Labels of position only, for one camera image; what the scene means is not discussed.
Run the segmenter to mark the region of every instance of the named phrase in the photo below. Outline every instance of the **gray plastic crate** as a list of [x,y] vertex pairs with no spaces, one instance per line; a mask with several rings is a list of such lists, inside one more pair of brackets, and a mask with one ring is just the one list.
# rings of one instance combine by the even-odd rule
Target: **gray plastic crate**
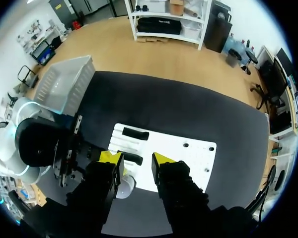
[[54,63],[40,80],[34,101],[57,114],[74,116],[94,73],[91,56]]

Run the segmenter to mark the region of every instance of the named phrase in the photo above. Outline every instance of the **stool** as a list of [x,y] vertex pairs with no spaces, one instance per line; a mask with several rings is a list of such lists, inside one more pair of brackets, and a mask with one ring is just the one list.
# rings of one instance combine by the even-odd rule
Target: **stool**
[[255,55],[251,52],[251,51],[246,51],[247,56],[249,57],[249,60],[247,62],[246,65],[242,66],[241,69],[247,73],[248,75],[250,75],[250,70],[248,69],[248,65],[252,62],[254,62],[254,64],[258,63],[257,58],[255,57]]

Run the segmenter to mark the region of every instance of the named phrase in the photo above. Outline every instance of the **black bag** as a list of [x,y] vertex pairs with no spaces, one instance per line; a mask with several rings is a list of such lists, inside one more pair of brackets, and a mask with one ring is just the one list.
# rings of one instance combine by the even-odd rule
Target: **black bag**
[[180,35],[181,23],[162,17],[143,17],[138,20],[137,29],[139,32]]

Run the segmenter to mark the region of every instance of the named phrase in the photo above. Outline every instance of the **cardboard box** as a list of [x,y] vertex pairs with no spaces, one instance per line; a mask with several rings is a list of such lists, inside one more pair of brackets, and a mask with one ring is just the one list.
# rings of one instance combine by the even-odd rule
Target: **cardboard box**
[[184,5],[184,0],[170,0],[171,4]]
[[170,13],[172,15],[182,16],[184,5],[170,4]]
[[172,15],[182,16],[184,11],[183,0],[170,0],[170,13]]

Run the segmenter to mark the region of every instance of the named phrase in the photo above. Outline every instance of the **wooden floor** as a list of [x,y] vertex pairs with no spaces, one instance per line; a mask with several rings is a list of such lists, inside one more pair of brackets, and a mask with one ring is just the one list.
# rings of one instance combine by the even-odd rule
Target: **wooden floor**
[[[256,107],[260,97],[250,92],[254,84],[261,84],[257,70],[251,66],[251,75],[240,67],[231,68],[225,56],[192,43],[169,40],[139,43],[127,17],[118,17],[86,25],[73,31],[57,49],[56,55],[40,70],[42,77],[56,62],[91,55],[96,70],[150,75],[190,83]],[[27,96],[33,98],[34,90]],[[270,160],[269,146],[267,165]]]

